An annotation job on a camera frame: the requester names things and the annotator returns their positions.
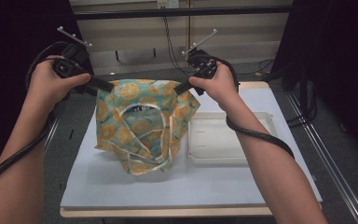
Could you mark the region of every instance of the hand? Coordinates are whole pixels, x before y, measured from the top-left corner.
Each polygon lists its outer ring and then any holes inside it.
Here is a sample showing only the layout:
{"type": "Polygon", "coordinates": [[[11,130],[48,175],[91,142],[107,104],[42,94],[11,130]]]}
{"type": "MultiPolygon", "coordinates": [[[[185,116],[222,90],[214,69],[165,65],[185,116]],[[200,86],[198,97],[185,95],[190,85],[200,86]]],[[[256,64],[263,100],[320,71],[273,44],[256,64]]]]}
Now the hand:
{"type": "Polygon", "coordinates": [[[205,89],[208,95],[225,111],[229,106],[229,102],[237,99],[241,100],[229,68],[222,63],[217,63],[216,74],[212,79],[191,77],[188,81],[193,86],[205,89]]]}
{"type": "Polygon", "coordinates": [[[69,90],[90,80],[89,74],[60,78],[52,69],[54,61],[47,60],[37,65],[31,77],[25,103],[50,112],[69,90]]]}

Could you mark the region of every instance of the fabric bag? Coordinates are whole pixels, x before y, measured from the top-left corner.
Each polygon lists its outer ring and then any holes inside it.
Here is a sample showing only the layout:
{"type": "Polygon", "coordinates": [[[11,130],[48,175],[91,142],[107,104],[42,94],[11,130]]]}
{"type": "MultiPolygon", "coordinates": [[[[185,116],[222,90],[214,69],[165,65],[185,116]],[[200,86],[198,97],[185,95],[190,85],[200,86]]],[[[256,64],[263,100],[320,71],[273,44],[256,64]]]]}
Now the fabric bag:
{"type": "Polygon", "coordinates": [[[169,80],[122,79],[112,81],[109,93],[98,91],[97,146],[112,151],[125,171],[142,175],[166,171],[180,149],[180,141],[200,107],[179,83],[169,80]]]}

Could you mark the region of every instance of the person's left hand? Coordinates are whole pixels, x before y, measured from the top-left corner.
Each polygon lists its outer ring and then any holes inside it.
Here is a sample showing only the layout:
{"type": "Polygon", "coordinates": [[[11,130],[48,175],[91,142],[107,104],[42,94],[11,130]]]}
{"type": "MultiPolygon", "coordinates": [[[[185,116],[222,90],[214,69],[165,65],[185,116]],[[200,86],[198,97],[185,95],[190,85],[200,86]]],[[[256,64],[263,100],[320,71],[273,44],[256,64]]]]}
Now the person's left hand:
{"type": "MultiPolygon", "coordinates": [[[[48,58],[59,58],[59,56],[49,56],[48,58]]],[[[65,97],[69,90],[90,80],[90,74],[61,78],[53,71],[53,63],[53,60],[47,60],[37,65],[32,73],[25,99],[25,103],[48,113],[53,110],[55,104],[65,97]]]]}

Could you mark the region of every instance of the wire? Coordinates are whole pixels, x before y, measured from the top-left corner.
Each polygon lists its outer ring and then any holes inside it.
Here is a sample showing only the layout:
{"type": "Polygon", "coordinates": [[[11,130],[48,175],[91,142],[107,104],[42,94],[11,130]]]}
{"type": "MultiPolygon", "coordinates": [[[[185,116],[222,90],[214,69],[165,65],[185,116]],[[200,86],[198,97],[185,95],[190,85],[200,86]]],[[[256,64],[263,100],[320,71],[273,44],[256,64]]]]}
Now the wire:
{"type": "Polygon", "coordinates": [[[283,150],[285,150],[287,153],[289,153],[289,155],[291,157],[293,157],[293,158],[295,157],[295,155],[293,154],[292,149],[290,149],[290,147],[287,146],[286,143],[284,143],[281,139],[279,139],[277,137],[274,137],[274,136],[272,136],[270,134],[260,133],[260,132],[256,132],[256,131],[252,131],[252,130],[249,130],[249,129],[244,129],[244,128],[238,127],[228,117],[226,117],[226,123],[227,123],[227,126],[230,129],[234,130],[235,132],[243,133],[243,134],[246,134],[248,136],[255,137],[255,138],[270,142],[270,143],[282,148],[283,150]]]}
{"type": "Polygon", "coordinates": [[[316,89],[315,89],[315,86],[312,85],[312,96],[310,98],[310,107],[308,108],[308,110],[302,114],[302,115],[299,115],[293,119],[288,119],[286,122],[287,123],[291,123],[295,120],[298,120],[298,119],[303,119],[304,121],[301,121],[297,124],[292,124],[292,125],[289,125],[289,128],[294,128],[294,127],[298,127],[298,126],[301,126],[303,124],[306,124],[306,123],[310,123],[312,122],[315,118],[316,118],[316,115],[317,115],[317,112],[318,112],[318,105],[317,105],[317,102],[316,102],[316,97],[317,96],[317,92],[316,92],[316,89]]]}
{"type": "Polygon", "coordinates": [[[2,174],[7,168],[13,165],[16,161],[24,157],[28,152],[30,152],[37,144],[39,144],[46,136],[48,135],[48,129],[45,129],[39,136],[36,137],[34,141],[32,141],[29,145],[22,148],[5,161],[0,163],[0,174],[2,174]]]}
{"type": "Polygon", "coordinates": [[[42,50],[42,52],[40,52],[36,58],[34,59],[33,63],[31,64],[30,68],[28,69],[28,72],[25,76],[25,88],[28,90],[29,89],[29,85],[30,85],[30,82],[31,82],[31,75],[33,73],[33,71],[35,70],[36,66],[45,61],[46,58],[51,54],[51,51],[53,51],[54,49],[57,49],[57,48],[62,48],[62,47],[66,47],[68,46],[69,44],[64,42],[64,41],[59,41],[59,42],[56,42],[50,46],[48,46],[47,48],[45,48],[44,50],[42,50]]]}
{"type": "Polygon", "coordinates": [[[266,69],[274,61],[275,61],[275,59],[263,60],[263,61],[258,63],[258,70],[257,71],[249,72],[249,73],[238,73],[238,75],[243,75],[244,76],[244,75],[252,75],[252,74],[255,74],[255,73],[263,72],[263,70],[266,69]],[[264,65],[263,67],[261,67],[261,63],[267,62],[267,61],[270,61],[270,62],[267,63],[266,65],[264,65]]]}
{"type": "Polygon", "coordinates": [[[170,28],[168,26],[168,21],[167,21],[166,17],[163,17],[163,19],[164,19],[164,24],[165,24],[165,34],[167,36],[167,42],[168,42],[168,53],[170,55],[171,63],[172,63],[174,68],[176,68],[177,70],[182,72],[185,76],[190,77],[190,75],[188,74],[189,72],[184,71],[179,66],[178,62],[176,61],[176,56],[175,56],[175,53],[173,52],[172,41],[171,41],[171,36],[170,36],[170,28]]]}

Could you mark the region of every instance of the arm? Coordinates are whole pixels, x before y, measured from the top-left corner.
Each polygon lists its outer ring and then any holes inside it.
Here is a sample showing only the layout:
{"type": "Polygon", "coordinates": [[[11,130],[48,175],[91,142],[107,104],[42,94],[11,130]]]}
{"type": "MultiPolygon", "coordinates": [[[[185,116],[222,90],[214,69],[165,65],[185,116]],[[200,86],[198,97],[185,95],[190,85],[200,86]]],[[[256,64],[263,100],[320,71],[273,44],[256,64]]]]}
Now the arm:
{"type": "MultiPolygon", "coordinates": [[[[237,94],[225,65],[218,66],[213,79],[191,77],[189,81],[205,89],[237,126],[268,133],[237,94]]],[[[326,223],[308,179],[287,152],[263,140],[237,136],[255,183],[278,223],[326,223]]]]}
{"type": "MultiPolygon", "coordinates": [[[[40,63],[15,127],[0,156],[0,163],[41,134],[48,113],[73,87],[86,83],[90,75],[61,79],[52,61],[40,63]]],[[[43,208],[44,141],[0,175],[0,223],[37,223],[43,208]]]]}

